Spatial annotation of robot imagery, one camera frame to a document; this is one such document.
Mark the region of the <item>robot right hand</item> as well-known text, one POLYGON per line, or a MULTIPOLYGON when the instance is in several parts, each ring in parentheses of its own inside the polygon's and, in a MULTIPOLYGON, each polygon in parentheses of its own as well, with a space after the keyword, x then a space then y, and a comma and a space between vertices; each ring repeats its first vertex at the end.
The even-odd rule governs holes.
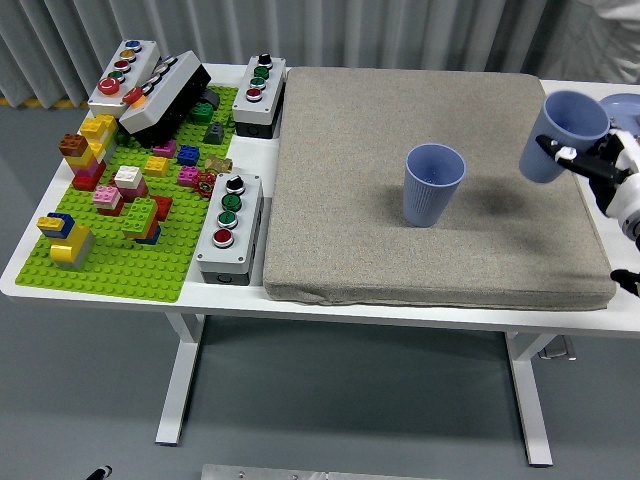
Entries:
POLYGON ((639 211, 639 142, 630 132, 613 128, 586 153, 546 135, 536 142, 559 166, 589 179, 605 216, 625 223, 639 211))

